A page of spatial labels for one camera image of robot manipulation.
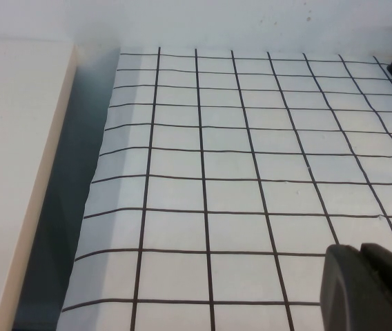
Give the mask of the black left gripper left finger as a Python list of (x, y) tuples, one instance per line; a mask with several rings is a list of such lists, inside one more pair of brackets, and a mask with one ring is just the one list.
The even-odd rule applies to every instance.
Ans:
[(320, 307), (325, 330), (388, 330), (389, 302), (381, 279), (348, 245), (326, 250)]

